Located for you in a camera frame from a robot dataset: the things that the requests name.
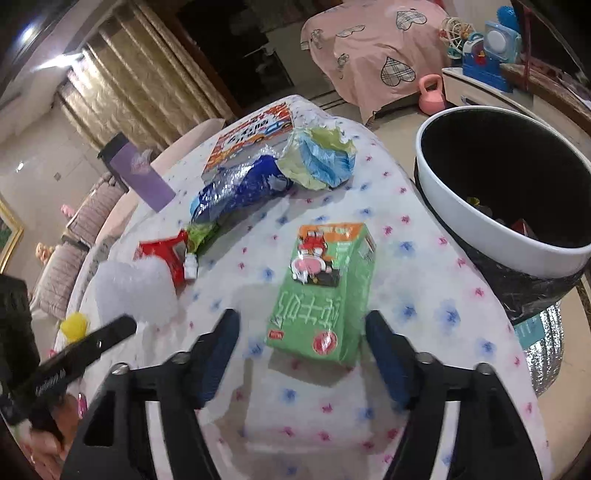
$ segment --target finger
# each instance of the finger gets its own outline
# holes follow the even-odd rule
[[[61,452],[61,444],[49,432],[31,429],[31,449],[33,454],[43,453],[58,456]]]
[[[47,453],[33,453],[33,465],[35,465],[35,470],[46,469],[52,480],[58,480],[61,475],[60,464],[57,463],[54,456],[48,455]]]
[[[78,400],[70,394],[66,395],[62,403],[54,408],[51,415],[64,436],[64,446],[69,447],[74,441],[80,421],[78,416]]]

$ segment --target blue toy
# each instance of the blue toy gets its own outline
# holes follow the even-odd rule
[[[512,59],[515,60],[517,49],[521,48],[521,37],[517,32],[493,22],[486,22],[486,27],[486,35],[488,36],[473,33],[464,44],[462,73],[502,92],[511,93],[513,87],[501,75],[500,65]],[[519,37],[519,40],[505,30],[513,32]]]
[[[515,63],[521,51],[521,35],[498,23],[485,22],[484,49],[493,59]]]
[[[515,10],[513,10],[513,7],[509,7],[507,5],[499,7],[499,9],[496,11],[496,17],[501,25],[510,28],[511,30],[515,30],[517,33],[520,33],[519,22],[517,21],[517,15],[515,15]]]

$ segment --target yellow pom-pom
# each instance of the yellow pom-pom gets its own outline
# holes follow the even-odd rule
[[[66,336],[69,343],[74,343],[86,336],[87,325],[86,315],[76,312],[72,313],[61,323],[60,330]]]

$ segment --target green juice box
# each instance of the green juice box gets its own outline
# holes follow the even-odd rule
[[[374,263],[375,243],[364,223],[302,226],[269,318],[267,345],[354,365]]]

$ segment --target red snack package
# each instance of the red snack package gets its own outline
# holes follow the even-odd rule
[[[175,287],[185,282],[184,278],[184,257],[187,251],[187,240],[189,235],[181,230],[174,238],[156,240],[154,242],[140,242],[135,251],[134,260],[155,255],[164,259],[170,269]]]

